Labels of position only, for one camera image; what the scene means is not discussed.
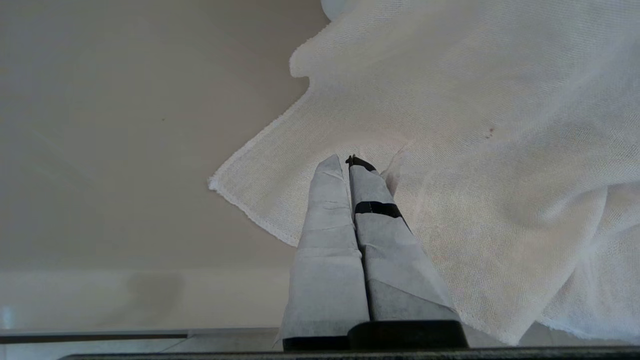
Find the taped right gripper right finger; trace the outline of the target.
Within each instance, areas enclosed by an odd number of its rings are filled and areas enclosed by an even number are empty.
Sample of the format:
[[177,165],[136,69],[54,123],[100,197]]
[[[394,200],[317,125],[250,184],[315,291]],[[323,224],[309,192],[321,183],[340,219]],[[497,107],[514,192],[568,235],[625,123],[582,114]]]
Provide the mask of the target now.
[[354,155],[350,194],[373,321],[455,321],[450,292],[372,164]]

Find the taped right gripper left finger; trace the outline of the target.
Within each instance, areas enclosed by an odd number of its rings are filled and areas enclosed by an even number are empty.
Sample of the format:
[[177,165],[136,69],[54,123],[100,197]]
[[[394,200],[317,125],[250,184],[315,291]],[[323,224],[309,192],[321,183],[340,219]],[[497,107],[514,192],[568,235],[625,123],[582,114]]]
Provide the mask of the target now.
[[350,330],[369,321],[345,176],[338,156],[330,155],[310,182],[278,340],[285,351],[345,351]]

